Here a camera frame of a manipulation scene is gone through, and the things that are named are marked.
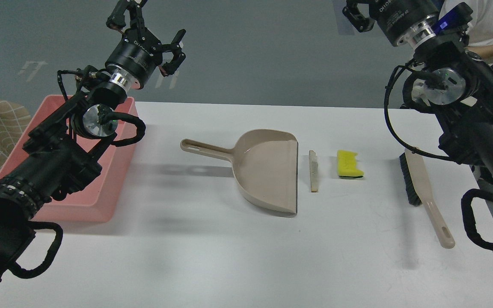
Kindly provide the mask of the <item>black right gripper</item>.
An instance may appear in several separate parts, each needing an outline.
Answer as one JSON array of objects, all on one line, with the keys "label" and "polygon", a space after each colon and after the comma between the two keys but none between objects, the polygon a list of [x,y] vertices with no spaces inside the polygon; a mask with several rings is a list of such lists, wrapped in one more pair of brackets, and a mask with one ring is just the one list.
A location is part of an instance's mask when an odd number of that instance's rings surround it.
[{"label": "black right gripper", "polygon": [[[371,18],[359,10],[358,4],[371,6]],[[359,33],[371,31],[376,21],[388,41],[397,47],[410,27],[435,19],[439,10],[431,0],[347,0],[342,14]]]}]

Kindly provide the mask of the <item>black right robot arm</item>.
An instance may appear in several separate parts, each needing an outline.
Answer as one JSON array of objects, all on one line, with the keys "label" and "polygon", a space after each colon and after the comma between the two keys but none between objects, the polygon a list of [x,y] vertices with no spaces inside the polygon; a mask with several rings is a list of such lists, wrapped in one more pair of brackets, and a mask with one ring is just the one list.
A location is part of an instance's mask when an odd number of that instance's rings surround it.
[{"label": "black right robot arm", "polygon": [[[348,0],[342,12],[360,33],[378,24],[393,46],[408,44],[413,58],[397,66],[386,86],[385,120],[391,134],[409,153],[488,170],[493,178],[493,68],[468,50],[468,23],[473,10],[462,2],[439,18],[431,0],[365,0],[368,16],[358,9],[358,0]],[[430,154],[401,140],[389,121],[389,96],[404,72],[403,107],[436,116],[443,134],[439,148],[444,156]],[[464,229],[481,248],[493,251],[477,231],[471,203],[474,198],[493,202],[493,193],[467,191],[461,201]]]}]

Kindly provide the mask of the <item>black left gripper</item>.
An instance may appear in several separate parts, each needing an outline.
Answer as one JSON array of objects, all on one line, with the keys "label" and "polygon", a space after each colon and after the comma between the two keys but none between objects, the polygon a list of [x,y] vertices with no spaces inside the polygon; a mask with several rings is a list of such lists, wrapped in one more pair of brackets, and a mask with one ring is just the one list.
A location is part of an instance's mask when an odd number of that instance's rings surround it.
[{"label": "black left gripper", "polygon": [[[121,68],[131,74],[136,82],[133,89],[143,89],[156,67],[163,77],[174,75],[186,59],[181,42],[187,31],[180,29],[174,39],[162,45],[161,41],[151,32],[144,33],[142,8],[144,0],[118,0],[115,8],[106,20],[106,26],[122,35],[122,38],[111,55],[105,61],[105,68]],[[131,28],[123,31],[127,23],[125,14],[129,13]],[[170,62],[162,64],[163,53],[171,53]]]}]

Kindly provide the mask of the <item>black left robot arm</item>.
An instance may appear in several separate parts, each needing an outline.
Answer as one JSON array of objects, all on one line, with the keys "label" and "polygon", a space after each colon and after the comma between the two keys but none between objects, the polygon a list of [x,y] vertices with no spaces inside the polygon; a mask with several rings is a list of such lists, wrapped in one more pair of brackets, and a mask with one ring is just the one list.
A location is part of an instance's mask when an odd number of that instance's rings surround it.
[{"label": "black left robot arm", "polygon": [[43,205],[82,191],[102,173],[98,160],[106,150],[138,143],[146,132],[135,115],[117,107],[131,89],[143,89],[153,72],[173,75],[186,59],[185,29],[164,44],[145,26],[146,2],[120,0],[106,26],[121,40],[97,69],[59,70],[64,102],[31,129],[22,149],[26,159],[0,179],[0,282],[6,272],[31,279],[52,265],[63,229],[35,222]]}]

